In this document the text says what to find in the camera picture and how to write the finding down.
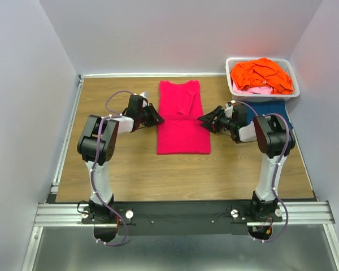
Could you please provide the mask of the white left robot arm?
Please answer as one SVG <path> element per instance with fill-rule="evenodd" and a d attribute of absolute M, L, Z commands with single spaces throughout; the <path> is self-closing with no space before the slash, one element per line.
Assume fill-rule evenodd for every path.
<path fill-rule="evenodd" d="M 149 103 L 135 109 L 126 108 L 118 115 L 90 115 L 77 144 L 77 152 L 89 172 L 91 196 L 82 217 L 110 222 L 117 214 L 113 209 L 114 193 L 110 186 L 109 166 L 117 136 L 164 123 L 164 118 Z"/>

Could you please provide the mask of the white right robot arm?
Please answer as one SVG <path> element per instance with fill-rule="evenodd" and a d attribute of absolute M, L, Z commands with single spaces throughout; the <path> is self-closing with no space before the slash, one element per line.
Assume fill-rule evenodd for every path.
<path fill-rule="evenodd" d="M 247 119 L 251 107 L 235 102 L 226 108 L 216 107 L 194 120 L 187 116 L 161 117 L 153 107 L 149 108 L 145 127 L 158 128 L 157 153 L 209 154 L 210 133 L 228 131 L 233 142 L 255 141 L 262 153 L 262 167 L 257 187 L 244 214 L 254 221 L 282 214 L 278 204 L 278 185 L 283 165 L 295 145 L 295 137 L 287 121 L 278 113 L 255 114 Z"/>

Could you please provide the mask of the white plastic laundry basket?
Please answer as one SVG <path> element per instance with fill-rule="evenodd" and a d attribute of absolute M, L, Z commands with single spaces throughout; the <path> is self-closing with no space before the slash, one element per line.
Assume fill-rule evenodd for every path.
<path fill-rule="evenodd" d="M 230 57 L 225 70 L 234 100 L 286 101 L 300 95 L 294 70 L 286 59 Z"/>

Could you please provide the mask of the folded blue t shirt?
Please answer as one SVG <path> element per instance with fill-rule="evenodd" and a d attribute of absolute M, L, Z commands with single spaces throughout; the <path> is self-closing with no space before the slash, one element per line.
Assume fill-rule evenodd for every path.
<path fill-rule="evenodd" d="M 255 102 L 246 102 L 250 107 L 252 107 L 258 115 L 266 115 L 269 113 L 277 113 L 281 115 L 288 123 L 289 129 L 293 129 L 293 125 L 289 119 L 289 116 L 286 112 L 285 102 L 284 101 L 269 101 L 262 103 Z"/>

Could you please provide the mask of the light pink t shirt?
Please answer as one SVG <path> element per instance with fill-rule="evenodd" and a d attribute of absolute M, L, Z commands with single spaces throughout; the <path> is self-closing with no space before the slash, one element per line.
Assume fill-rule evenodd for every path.
<path fill-rule="evenodd" d="M 235 93 L 246 94 L 246 95 L 252 95 L 252 94 L 270 95 L 273 93 L 273 88 L 269 86 L 260 86 L 260 87 L 253 87 L 253 88 L 240 90 L 237 88 L 236 84 L 233 84 L 232 89 Z"/>

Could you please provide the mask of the orange t shirt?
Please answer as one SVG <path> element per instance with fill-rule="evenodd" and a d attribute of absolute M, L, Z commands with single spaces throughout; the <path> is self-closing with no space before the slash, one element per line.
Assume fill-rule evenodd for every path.
<path fill-rule="evenodd" d="M 240 90 L 269 86 L 274 95 L 293 93 L 293 81 L 290 76 L 274 61 L 260 58 L 234 65 L 230 72 L 232 85 Z"/>

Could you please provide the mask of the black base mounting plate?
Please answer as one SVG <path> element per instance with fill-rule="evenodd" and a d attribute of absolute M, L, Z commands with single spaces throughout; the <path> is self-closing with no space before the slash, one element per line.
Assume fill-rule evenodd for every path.
<path fill-rule="evenodd" d="M 281 222 L 278 209 L 255 213 L 250 200 L 111 202 L 106 207 L 82 201 L 77 212 L 93 224 L 95 236 L 246 235 L 251 226 Z"/>

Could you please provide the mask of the aluminium front frame rail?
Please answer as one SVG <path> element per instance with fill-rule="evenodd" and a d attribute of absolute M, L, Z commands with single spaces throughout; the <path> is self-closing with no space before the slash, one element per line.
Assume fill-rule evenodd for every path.
<path fill-rule="evenodd" d="M 114 227 L 115 224 L 96 222 L 93 218 L 85 218 L 81 212 L 86 204 L 40 204 L 37 207 L 34 226 L 61 227 L 61 226 L 104 226 Z M 288 210 L 289 225 L 324 225 L 334 224 L 335 219 L 328 202 L 285 202 L 279 206 L 282 211 L 282 221 L 275 225 L 285 223 L 285 210 Z"/>

